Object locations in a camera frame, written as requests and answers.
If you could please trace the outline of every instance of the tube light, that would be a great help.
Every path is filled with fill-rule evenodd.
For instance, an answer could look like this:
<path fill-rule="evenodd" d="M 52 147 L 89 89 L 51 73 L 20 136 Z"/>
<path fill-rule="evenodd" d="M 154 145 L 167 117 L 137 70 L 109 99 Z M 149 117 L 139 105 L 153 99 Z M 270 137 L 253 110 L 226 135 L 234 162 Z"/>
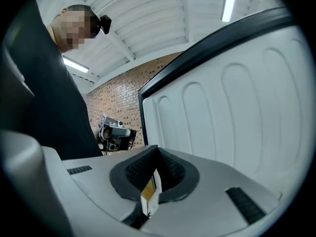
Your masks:
<path fill-rule="evenodd" d="M 232 16 L 235 0 L 224 0 L 224 10 L 222 14 L 222 21 L 229 22 Z"/>
<path fill-rule="evenodd" d="M 81 72 L 87 73 L 88 70 L 89 70 L 89 69 L 83 67 L 82 65 L 79 65 L 79 64 L 77 64 L 77 63 L 75 63 L 75 62 L 69 60 L 68 58 L 63 57 L 63 59 L 64 59 L 64 63 L 65 63 L 66 65 L 68 65 L 68 66 L 70 66 L 70 67 L 72 67 L 72 68 L 74 68 L 74 69 L 78 69 L 78 70 L 80 70 Z"/>

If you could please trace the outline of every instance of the black slot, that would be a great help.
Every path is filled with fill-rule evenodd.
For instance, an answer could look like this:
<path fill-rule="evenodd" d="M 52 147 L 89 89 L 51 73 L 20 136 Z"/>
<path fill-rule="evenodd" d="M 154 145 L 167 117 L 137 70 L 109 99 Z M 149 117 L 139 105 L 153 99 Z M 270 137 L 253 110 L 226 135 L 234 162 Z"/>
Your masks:
<path fill-rule="evenodd" d="M 266 215 L 240 187 L 230 188 L 226 190 L 226 193 L 249 224 L 255 223 Z"/>
<path fill-rule="evenodd" d="M 86 166 L 77 167 L 77 168 L 70 168 L 70 169 L 67 169 L 67 171 L 70 175 L 73 175 L 73 174 L 78 174 L 78 173 L 85 172 L 91 169 L 92 168 L 89 165 L 86 165 Z"/>

